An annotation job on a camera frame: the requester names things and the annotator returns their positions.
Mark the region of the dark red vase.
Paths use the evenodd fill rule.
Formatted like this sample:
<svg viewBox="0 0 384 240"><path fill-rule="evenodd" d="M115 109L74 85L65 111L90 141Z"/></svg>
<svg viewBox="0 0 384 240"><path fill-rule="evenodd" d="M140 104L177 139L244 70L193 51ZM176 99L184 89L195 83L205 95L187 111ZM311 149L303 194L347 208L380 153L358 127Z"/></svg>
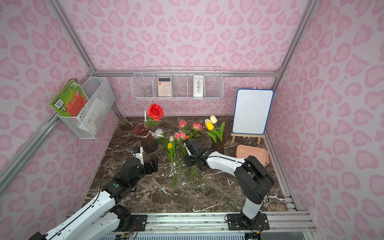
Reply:
<svg viewBox="0 0 384 240"><path fill-rule="evenodd" d="M152 153L158 148L158 142L150 132L150 128L144 122L134 126L133 131L139 136L144 152Z"/></svg>
<svg viewBox="0 0 384 240"><path fill-rule="evenodd" d="M211 138L211 147L210 149L213 150L213 151L217 151L219 152L220 154L225 154L225 144L226 142L228 141L228 136L226 133L223 133L223 140L220 141L219 138L217 138L217 142L215 143L214 140Z"/></svg>

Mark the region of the pink rose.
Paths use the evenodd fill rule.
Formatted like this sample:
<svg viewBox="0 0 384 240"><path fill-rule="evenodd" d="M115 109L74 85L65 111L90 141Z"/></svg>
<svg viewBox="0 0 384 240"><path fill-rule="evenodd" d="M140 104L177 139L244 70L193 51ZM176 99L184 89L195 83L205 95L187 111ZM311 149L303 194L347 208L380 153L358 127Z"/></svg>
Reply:
<svg viewBox="0 0 384 240"><path fill-rule="evenodd" d="M184 132L177 132L174 134L174 137L175 137L175 139L177 139L179 141L184 141L188 138Z"/></svg>
<svg viewBox="0 0 384 240"><path fill-rule="evenodd" d="M202 131L203 130L203 126L200 123L193 123L193 129L195 131Z"/></svg>
<svg viewBox="0 0 384 240"><path fill-rule="evenodd" d="M179 126L178 126L178 128L179 129L183 129L184 127L186 127L187 126L187 121L185 121L185 120L181 120L180 122L179 122Z"/></svg>

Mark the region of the pink plastic tray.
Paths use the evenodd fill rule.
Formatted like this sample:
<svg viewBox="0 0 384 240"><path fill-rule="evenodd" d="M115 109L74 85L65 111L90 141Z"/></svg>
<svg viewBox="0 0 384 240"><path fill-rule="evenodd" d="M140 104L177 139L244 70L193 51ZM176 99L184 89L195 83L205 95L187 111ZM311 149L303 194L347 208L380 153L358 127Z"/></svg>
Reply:
<svg viewBox="0 0 384 240"><path fill-rule="evenodd" d="M264 167L266 167L269 162L269 153L266 149L239 145L236 149L236 157L246 159L249 156L255 157Z"/></svg>

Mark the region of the red rose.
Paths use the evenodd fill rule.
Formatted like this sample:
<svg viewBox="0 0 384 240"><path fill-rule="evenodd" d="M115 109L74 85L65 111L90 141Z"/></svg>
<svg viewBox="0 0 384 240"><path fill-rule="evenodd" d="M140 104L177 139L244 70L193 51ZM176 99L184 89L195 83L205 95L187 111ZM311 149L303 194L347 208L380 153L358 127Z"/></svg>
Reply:
<svg viewBox="0 0 384 240"><path fill-rule="evenodd" d="M149 109L145 111L145 136L150 134L150 128L159 125L160 120L164 117L163 108L157 104L150 105Z"/></svg>

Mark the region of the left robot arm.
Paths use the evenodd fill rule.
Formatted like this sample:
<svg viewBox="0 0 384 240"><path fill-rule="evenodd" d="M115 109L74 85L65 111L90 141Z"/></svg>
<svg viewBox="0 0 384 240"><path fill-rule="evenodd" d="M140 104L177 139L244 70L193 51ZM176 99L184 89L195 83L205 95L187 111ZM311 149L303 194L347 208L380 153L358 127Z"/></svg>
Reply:
<svg viewBox="0 0 384 240"><path fill-rule="evenodd" d="M99 240L112 232L143 232L146 215L132 215L120 201L136 190L146 175L158 171L159 159L142 164L138 158L128 159L112 180L84 207L47 233L35 233L32 240Z"/></svg>

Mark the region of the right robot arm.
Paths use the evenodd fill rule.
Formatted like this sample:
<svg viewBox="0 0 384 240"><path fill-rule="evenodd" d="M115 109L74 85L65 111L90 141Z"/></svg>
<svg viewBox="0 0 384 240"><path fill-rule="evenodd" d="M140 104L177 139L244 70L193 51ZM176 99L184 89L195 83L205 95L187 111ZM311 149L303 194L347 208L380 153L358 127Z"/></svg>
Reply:
<svg viewBox="0 0 384 240"><path fill-rule="evenodd" d="M265 198L273 188L275 181L267 169L254 156L235 158L211 149L205 149L196 140L185 140L187 149L185 163L187 167L199 165L236 177L244 195L242 219L254 223L261 215Z"/></svg>

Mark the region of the small glass bowl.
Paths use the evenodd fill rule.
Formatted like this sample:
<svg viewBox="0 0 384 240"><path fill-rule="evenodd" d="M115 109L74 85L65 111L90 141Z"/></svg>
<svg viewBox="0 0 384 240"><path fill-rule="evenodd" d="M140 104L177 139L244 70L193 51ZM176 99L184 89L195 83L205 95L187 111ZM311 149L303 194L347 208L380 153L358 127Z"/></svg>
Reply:
<svg viewBox="0 0 384 240"><path fill-rule="evenodd" d="M145 98L152 98L154 96L154 90L152 89L146 89L143 92L143 97Z"/></svg>

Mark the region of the small whiteboard on easel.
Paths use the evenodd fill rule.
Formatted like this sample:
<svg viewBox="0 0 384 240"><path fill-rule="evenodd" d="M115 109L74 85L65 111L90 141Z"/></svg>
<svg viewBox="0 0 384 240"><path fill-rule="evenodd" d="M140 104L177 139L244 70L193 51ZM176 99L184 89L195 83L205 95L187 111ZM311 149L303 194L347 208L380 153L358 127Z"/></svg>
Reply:
<svg viewBox="0 0 384 240"><path fill-rule="evenodd" d="M257 144L265 137L274 91L269 89L239 89L236 95L232 140L236 137L256 138Z"/></svg>

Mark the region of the white paper in basket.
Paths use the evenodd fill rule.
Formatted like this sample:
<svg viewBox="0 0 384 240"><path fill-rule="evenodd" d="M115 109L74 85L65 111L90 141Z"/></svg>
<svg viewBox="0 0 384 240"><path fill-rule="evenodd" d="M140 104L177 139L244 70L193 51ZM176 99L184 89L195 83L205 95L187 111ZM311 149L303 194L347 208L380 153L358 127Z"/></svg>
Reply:
<svg viewBox="0 0 384 240"><path fill-rule="evenodd" d="M85 112L79 116L81 120L79 128L95 136L103 124L108 106L108 104L98 98L92 103L87 104Z"/></svg>

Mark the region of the pink calculator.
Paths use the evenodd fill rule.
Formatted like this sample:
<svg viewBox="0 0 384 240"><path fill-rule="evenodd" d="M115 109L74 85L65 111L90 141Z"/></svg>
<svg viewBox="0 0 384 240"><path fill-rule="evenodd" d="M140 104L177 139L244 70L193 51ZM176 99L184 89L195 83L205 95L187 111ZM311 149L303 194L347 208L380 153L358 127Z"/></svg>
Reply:
<svg viewBox="0 0 384 240"><path fill-rule="evenodd" d="M172 81L171 78L158 78L158 97L172 96Z"/></svg>

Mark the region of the white mesh side basket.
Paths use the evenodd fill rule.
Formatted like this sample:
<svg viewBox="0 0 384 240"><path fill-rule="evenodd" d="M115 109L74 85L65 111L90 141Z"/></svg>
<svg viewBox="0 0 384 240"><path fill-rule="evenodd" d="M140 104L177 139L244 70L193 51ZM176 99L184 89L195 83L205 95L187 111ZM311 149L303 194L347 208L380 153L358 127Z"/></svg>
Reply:
<svg viewBox="0 0 384 240"><path fill-rule="evenodd" d="M116 98L107 78L90 77L83 86L89 98L76 117L59 118L79 137L95 139Z"/></svg>

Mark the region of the green and red book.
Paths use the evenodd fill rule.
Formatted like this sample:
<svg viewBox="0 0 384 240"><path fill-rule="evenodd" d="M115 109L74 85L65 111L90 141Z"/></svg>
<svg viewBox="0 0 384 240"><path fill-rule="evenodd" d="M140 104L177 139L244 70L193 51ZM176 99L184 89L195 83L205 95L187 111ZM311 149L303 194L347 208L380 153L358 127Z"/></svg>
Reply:
<svg viewBox="0 0 384 240"><path fill-rule="evenodd" d="M88 103L77 79L67 81L50 102L50 107L62 117L77 117Z"/></svg>

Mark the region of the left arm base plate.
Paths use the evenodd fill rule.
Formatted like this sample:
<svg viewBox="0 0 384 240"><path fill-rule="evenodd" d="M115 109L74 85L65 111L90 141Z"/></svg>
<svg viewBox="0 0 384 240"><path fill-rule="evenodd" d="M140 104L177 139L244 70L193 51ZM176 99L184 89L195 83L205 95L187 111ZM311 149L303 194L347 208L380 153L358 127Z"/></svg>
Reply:
<svg viewBox="0 0 384 240"><path fill-rule="evenodd" d="M147 215L125 216L120 220L119 226L115 232L144 232L147 225L147 218Z"/></svg>

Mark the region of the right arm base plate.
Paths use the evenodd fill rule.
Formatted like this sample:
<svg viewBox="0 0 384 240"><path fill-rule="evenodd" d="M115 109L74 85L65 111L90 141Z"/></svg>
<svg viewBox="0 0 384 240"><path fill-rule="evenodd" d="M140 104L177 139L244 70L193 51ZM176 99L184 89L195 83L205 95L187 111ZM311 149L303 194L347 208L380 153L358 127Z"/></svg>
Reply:
<svg viewBox="0 0 384 240"><path fill-rule="evenodd" d="M252 230L262 232L270 229L267 215L261 212L251 220L246 218L242 213L227 214L225 216L225 221L227 222L230 231Z"/></svg>

